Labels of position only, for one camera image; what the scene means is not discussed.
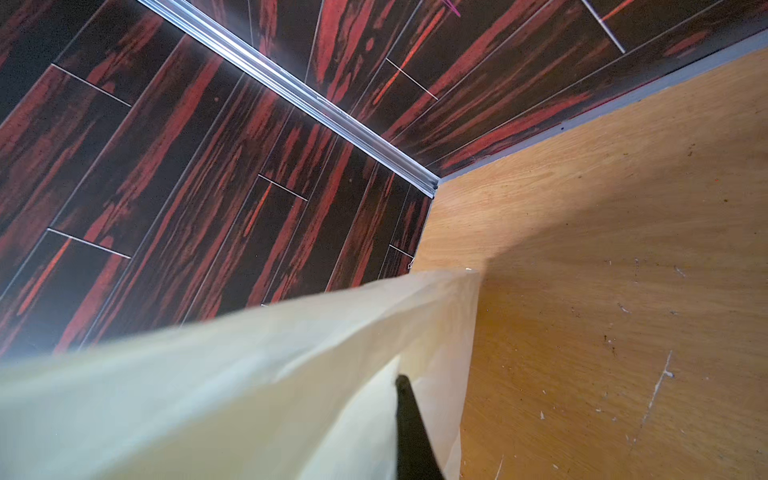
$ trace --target plywood surface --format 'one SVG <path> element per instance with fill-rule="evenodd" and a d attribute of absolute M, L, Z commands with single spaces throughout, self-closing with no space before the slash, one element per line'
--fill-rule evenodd
<path fill-rule="evenodd" d="M 768 475 L 766 77 L 757 52 L 440 187 L 414 269 L 485 274 L 463 478 Z"/>

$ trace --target beige plastic sheet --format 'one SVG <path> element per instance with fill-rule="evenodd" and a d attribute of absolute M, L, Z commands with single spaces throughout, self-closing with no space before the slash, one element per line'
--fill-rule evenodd
<path fill-rule="evenodd" d="M 0 478 L 395 478 L 398 373 L 458 478 L 478 286 L 412 273 L 0 369 Z"/>

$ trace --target metal trim strip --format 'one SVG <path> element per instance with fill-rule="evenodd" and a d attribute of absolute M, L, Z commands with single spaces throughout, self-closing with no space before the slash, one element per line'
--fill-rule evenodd
<path fill-rule="evenodd" d="M 347 139 L 430 198 L 439 178 L 186 0 L 138 0 Z"/>

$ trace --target gray edge strip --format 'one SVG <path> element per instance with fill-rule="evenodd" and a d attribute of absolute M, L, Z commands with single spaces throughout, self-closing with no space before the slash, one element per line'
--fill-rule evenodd
<path fill-rule="evenodd" d="M 707 73 L 717 67 L 721 67 L 727 63 L 730 63 L 738 58 L 748 55 L 753 51 L 758 51 L 762 48 L 768 47 L 768 30 L 764 30 L 760 33 L 747 37 L 742 41 L 739 41 L 730 47 L 725 47 L 720 51 L 716 51 L 713 54 L 696 60 L 694 63 L 686 65 L 685 67 L 678 68 L 670 74 L 666 74 L 657 80 L 636 88 L 620 97 L 614 98 L 611 101 L 607 101 L 604 104 L 595 107 L 589 111 L 585 111 L 583 114 L 573 117 L 571 120 L 563 121 L 562 123 L 555 125 L 540 134 L 536 134 L 527 140 L 523 140 L 519 144 L 512 145 L 497 154 L 493 154 L 479 162 L 464 167 L 461 170 L 457 170 L 450 175 L 440 179 L 440 184 L 453 180 L 454 178 L 461 177 L 469 172 L 484 167 L 491 162 L 497 161 L 501 158 L 508 157 L 509 155 L 516 154 L 519 151 L 523 151 L 526 148 L 533 147 L 537 143 L 545 141 L 554 137 L 557 134 L 564 133 L 573 128 L 580 127 L 583 124 L 593 121 L 595 118 L 602 117 L 603 115 L 610 114 L 620 108 L 624 108 L 635 102 L 639 102 L 644 98 L 650 97 L 666 88 L 673 87 L 677 84 L 681 84 L 684 81 L 697 77 L 703 73 Z"/>
<path fill-rule="evenodd" d="M 254 47 L 185 0 L 138 0 L 278 95 L 344 137 L 425 195 L 434 198 L 437 175 L 283 70 Z"/>

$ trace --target wood grain wall panel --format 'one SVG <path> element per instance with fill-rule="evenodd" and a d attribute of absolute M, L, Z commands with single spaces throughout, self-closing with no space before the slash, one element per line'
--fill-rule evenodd
<path fill-rule="evenodd" d="M 619 54 L 581 0 L 552 0 L 393 143 L 432 163 Z"/>
<path fill-rule="evenodd" d="M 455 87 L 546 0 L 464 0 L 458 17 L 442 2 L 422 2 L 353 116 L 392 140 Z"/>
<path fill-rule="evenodd" d="M 428 166 L 444 177 L 768 28 L 767 0 L 723 0 Z"/>
<path fill-rule="evenodd" d="M 422 2 L 389 60 L 438 98 L 520 28 L 547 0 Z"/>
<path fill-rule="evenodd" d="M 379 278 L 409 187 L 391 170 L 376 165 L 326 291 L 352 288 Z"/>
<path fill-rule="evenodd" d="M 392 140 L 435 102 L 435 97 L 385 61 L 350 114 Z"/>
<path fill-rule="evenodd" d="M 395 233 L 392 234 L 391 244 L 409 255 L 416 255 L 416 247 L 422 237 L 424 223 L 427 221 L 432 199 L 424 195 L 418 188 L 411 186 L 408 196 L 402 206 L 400 219 Z"/>
<path fill-rule="evenodd" d="M 339 135 L 294 108 L 261 174 L 309 198 Z"/>
<path fill-rule="evenodd" d="M 322 0 L 250 0 L 253 46 L 304 80 L 322 4 Z"/>
<path fill-rule="evenodd" d="M 631 50 L 686 21 L 716 1 L 625 0 L 604 15 L 603 22 L 622 46 Z"/>
<path fill-rule="evenodd" d="M 184 320 L 289 112 L 287 101 L 243 77 L 87 342 Z"/>
<path fill-rule="evenodd" d="M 104 0 L 3 0 L 0 6 L 0 122 Z"/>
<path fill-rule="evenodd" d="M 351 143 L 336 142 L 264 303 L 325 291 L 376 165 Z"/>
<path fill-rule="evenodd" d="M 56 64 L 133 104 L 182 35 L 136 0 L 108 0 Z"/>
<path fill-rule="evenodd" d="M 325 0 L 306 83 L 349 112 L 418 0 Z"/>
<path fill-rule="evenodd" d="M 385 279 L 406 275 L 410 271 L 412 262 L 413 258 L 390 247 L 386 252 L 379 278 Z"/>
<path fill-rule="evenodd" d="M 132 256 L 240 76 L 185 36 L 55 228 Z"/>
<path fill-rule="evenodd" d="M 253 44 L 250 34 L 250 7 L 248 0 L 188 1 L 247 44 Z"/>
<path fill-rule="evenodd" d="M 0 293 L 127 113 L 49 67 L 0 127 Z"/>
<path fill-rule="evenodd" d="M 305 206 L 296 195 L 257 180 L 184 322 L 259 306 Z"/>
<path fill-rule="evenodd" d="M 0 359 L 78 346 L 128 260 L 46 232 L 0 299 Z"/>

